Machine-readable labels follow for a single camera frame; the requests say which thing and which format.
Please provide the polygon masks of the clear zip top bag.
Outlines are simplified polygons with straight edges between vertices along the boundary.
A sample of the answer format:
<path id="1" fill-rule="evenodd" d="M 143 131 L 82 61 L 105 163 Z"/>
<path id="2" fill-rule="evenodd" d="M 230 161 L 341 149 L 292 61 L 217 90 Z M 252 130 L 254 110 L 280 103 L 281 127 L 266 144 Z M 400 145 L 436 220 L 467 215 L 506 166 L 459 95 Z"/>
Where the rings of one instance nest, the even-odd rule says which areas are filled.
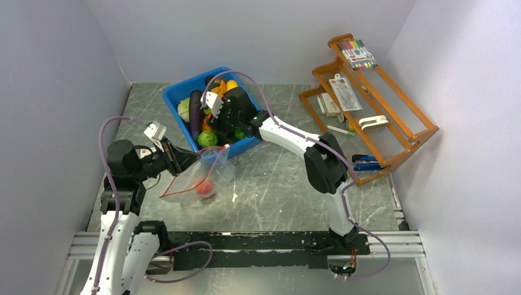
<path id="1" fill-rule="evenodd" d="M 230 147 L 231 145 L 226 144 L 199 150 L 197 153 L 201 155 L 201 159 L 179 176 L 175 176 L 160 199 L 183 205 L 201 201 L 195 188 L 204 181 L 213 182 L 214 195 L 222 192 L 235 176 L 235 165 L 228 159 Z"/>

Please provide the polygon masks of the orange toy pumpkin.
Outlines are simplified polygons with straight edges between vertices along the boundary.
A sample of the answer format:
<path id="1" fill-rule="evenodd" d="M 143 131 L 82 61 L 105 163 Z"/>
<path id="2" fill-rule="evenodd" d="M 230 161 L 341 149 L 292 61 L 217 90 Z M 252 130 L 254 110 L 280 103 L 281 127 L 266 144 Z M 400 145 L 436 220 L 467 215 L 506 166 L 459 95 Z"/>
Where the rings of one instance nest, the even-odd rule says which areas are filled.
<path id="1" fill-rule="evenodd" d="M 212 118 L 212 115 L 207 115 L 204 117 L 203 119 L 203 123 L 202 123 L 202 131 L 207 131 L 207 130 L 212 130 L 212 128 L 209 126 L 209 122 Z"/>

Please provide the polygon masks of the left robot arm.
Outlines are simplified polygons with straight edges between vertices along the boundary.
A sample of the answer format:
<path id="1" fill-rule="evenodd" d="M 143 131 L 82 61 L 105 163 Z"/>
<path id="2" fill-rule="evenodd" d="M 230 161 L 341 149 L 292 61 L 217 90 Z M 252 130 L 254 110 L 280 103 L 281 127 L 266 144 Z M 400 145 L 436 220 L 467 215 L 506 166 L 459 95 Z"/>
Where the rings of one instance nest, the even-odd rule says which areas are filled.
<path id="1" fill-rule="evenodd" d="M 152 257 L 165 254 L 171 245 L 163 221 L 139 217 L 144 182 L 164 171 L 178 176 L 200 154 L 166 138 L 144 157 L 138 149 L 130 140 L 117 140 L 105 152 L 109 171 L 101 195 L 100 236 L 82 294 L 136 294 Z"/>

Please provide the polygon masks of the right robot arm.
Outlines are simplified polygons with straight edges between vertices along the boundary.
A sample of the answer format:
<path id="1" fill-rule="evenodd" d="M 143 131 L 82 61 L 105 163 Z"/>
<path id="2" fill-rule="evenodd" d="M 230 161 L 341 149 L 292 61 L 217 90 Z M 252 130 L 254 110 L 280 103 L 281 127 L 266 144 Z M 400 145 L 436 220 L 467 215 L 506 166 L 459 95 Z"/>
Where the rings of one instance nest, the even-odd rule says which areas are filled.
<path id="1" fill-rule="evenodd" d="M 305 164 L 308 182 L 324 195 L 333 250 L 347 254 L 354 248 L 358 230 L 345 195 L 351 186 L 350 165 L 334 135 L 316 135 L 286 124 L 269 110 L 257 109 L 241 87 L 224 96 L 206 92 L 201 102 L 211 110 L 211 123 L 217 127 L 226 131 L 237 127 L 247 137 L 275 143 L 299 156 Z"/>

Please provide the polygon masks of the red toy peach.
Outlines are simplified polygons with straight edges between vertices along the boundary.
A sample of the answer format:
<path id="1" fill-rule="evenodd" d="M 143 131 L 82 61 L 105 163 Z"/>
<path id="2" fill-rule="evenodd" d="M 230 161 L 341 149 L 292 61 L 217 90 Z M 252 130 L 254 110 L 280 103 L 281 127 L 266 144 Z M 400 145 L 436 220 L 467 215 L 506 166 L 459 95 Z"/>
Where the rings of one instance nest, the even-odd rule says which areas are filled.
<path id="1" fill-rule="evenodd" d="M 199 199 L 207 199 L 215 194 L 215 186 L 212 181 L 204 181 L 195 188 Z"/>

